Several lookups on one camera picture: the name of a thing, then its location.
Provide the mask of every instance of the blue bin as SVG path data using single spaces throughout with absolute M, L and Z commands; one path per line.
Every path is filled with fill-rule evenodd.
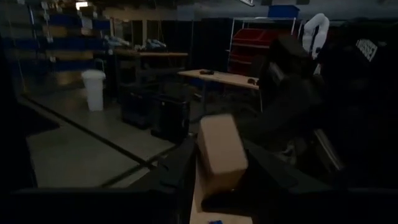
M 103 39 L 86 39 L 88 50 L 105 50 L 106 45 Z
M 46 72 L 48 69 L 47 65 L 41 62 L 37 62 L 35 60 L 20 60 L 19 63 L 21 65 L 21 72 L 24 75 L 40 74 Z M 13 61 L 10 62 L 9 64 L 13 74 L 19 74 L 20 70 L 19 70 L 18 61 Z
M 269 6 L 268 17 L 270 18 L 297 18 L 300 9 L 296 6 Z
M 50 15 L 49 24 L 63 27 L 78 27 L 78 18 L 71 15 L 52 14 Z
M 70 50 L 87 50 L 86 39 L 79 37 L 66 38 L 67 49 Z
M 14 48 L 14 41 L 10 37 L 5 37 L 2 39 L 2 45 L 4 49 L 11 49 Z
M 15 39 L 15 47 L 24 50 L 38 50 L 39 42 L 35 39 Z
M 93 20 L 93 29 L 94 30 L 110 30 L 111 23 L 109 20 Z
M 65 38 L 62 37 L 54 37 L 52 43 L 48 43 L 47 47 L 52 50 L 58 50 L 58 49 L 67 49 L 67 43 L 65 41 Z
M 53 71 L 78 71 L 95 68 L 94 60 L 69 60 L 58 61 L 53 64 Z
M 189 80 L 189 83 L 191 85 L 193 85 L 194 87 L 197 88 L 203 88 L 203 84 L 205 81 L 203 81 L 200 78 L 192 78 Z M 219 83 L 219 82 L 207 82 L 206 84 L 206 89 L 208 91 L 215 91 L 215 90 L 220 90 L 222 89 L 223 84 Z

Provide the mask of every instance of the desk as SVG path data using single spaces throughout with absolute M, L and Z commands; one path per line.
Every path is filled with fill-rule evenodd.
M 216 72 L 214 71 L 214 75 L 201 75 L 200 71 L 203 69 L 199 70 L 190 70 L 190 71 L 182 71 L 178 72 L 179 75 L 186 76 L 186 77 L 192 77 L 192 78 L 199 78 L 203 80 L 203 87 L 202 87 L 202 94 L 201 94 L 201 106 L 203 110 L 202 116 L 206 115 L 206 83 L 207 82 L 219 82 L 219 83 L 224 83 L 228 85 L 234 85 L 234 86 L 239 86 L 243 88 L 249 88 L 252 90 L 259 90 L 259 87 L 257 85 L 249 84 L 248 80 L 251 77 L 247 77 L 244 75 L 237 75 L 237 74 L 232 74 L 232 73 L 223 73 L 223 72 Z M 260 107 L 262 109 L 262 99 L 261 99 L 261 94 L 260 94 Z
M 187 57 L 188 53 L 176 52 L 138 52 L 131 49 L 114 49 L 116 55 L 133 56 L 133 57 Z
M 237 74 L 232 74 L 232 73 L 223 73 L 223 72 L 214 72 L 214 75 L 200 75 L 200 71 L 203 69 L 199 70 L 190 70 L 190 71 L 182 71 L 179 72 L 179 75 L 183 76 L 188 76 L 192 78 L 199 78 L 204 81 L 209 81 L 209 82 L 219 82 L 219 83 L 224 83 L 224 84 L 229 84 L 229 85 L 234 85 L 234 86 L 239 86 L 243 88 L 250 88 L 253 90 L 258 90 L 259 87 L 253 84 L 248 84 L 248 79 L 251 77 L 247 77 L 244 75 L 237 75 Z

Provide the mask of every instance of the floor line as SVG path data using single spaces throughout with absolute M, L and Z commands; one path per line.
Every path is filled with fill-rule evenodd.
M 111 179 L 105 181 L 103 184 L 101 184 L 98 187 L 110 187 L 116 183 L 118 183 L 119 181 L 122 181 L 123 179 L 125 179 L 126 177 L 129 177 L 130 175 L 132 175 L 135 172 L 138 172 L 141 169 L 147 168 L 145 165 L 136 165 L 135 167 L 128 169 L 126 171 L 124 171 L 123 173 L 112 177 Z
M 165 150 L 163 150 L 162 152 L 160 152 L 160 153 L 158 153 L 158 154 L 152 156 L 151 158 L 149 158 L 149 159 L 147 160 L 147 162 L 151 164 L 151 163 L 153 163 L 153 162 L 155 162 L 155 161 L 158 161 L 158 160 L 161 159 L 163 156 L 167 155 L 168 153 L 170 153 L 171 151 L 173 151 L 174 149 L 176 149 L 176 148 L 178 148 L 178 147 L 180 147 L 180 145 L 175 145 L 175 146 L 172 146 L 172 147 L 170 147 L 170 148 L 168 148 L 168 149 L 165 149 Z
M 81 131 L 85 132 L 86 134 L 90 135 L 91 137 L 99 140 L 103 144 L 105 144 L 105 145 L 111 147 L 112 149 L 120 152 L 121 154 L 127 156 L 128 158 L 138 162 L 139 164 L 141 164 L 141 165 L 143 165 L 143 166 L 145 166 L 145 167 L 147 167 L 149 169 L 156 168 L 156 166 L 153 166 L 151 163 L 149 163 L 149 162 L 145 161 L 144 159 L 134 155 L 133 153 L 123 149 L 122 147 L 116 145 L 115 143 L 105 139 L 104 137 L 102 137 L 102 136 L 90 131 L 89 129 L 83 127 L 82 125 L 70 120 L 69 118 L 63 116 L 62 114 L 60 114 L 60 113 L 58 113 L 58 112 L 56 112 L 54 110 L 51 110 L 50 108 L 48 108 L 48 107 L 46 107 L 46 106 L 34 101 L 33 99 L 29 98 L 28 96 L 22 95 L 22 97 L 25 98 L 27 101 L 33 103 L 34 105 L 38 106 L 39 108 L 42 108 L 43 110 L 47 111 L 48 113 L 56 116 L 57 118 L 67 122 L 68 124 L 80 129 Z

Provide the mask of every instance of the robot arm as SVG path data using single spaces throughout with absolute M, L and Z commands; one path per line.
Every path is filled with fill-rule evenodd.
M 317 28 L 318 26 L 319 26 L 318 34 L 315 37 L 313 47 L 311 50 L 313 34 L 315 32 L 315 28 Z M 329 30 L 329 19 L 323 13 L 315 15 L 304 25 L 303 48 L 308 53 L 312 52 L 312 58 L 316 58 L 318 56 L 319 50 L 323 47 L 323 44 L 325 44 L 328 30 Z

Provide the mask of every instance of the tool on table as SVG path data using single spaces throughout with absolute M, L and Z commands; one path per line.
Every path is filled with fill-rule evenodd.
M 200 75 L 214 75 L 214 71 L 212 70 L 201 70 Z
M 249 79 L 248 79 L 248 84 L 259 85 L 259 81 L 256 81 L 256 80 L 253 79 L 253 78 L 249 78 Z

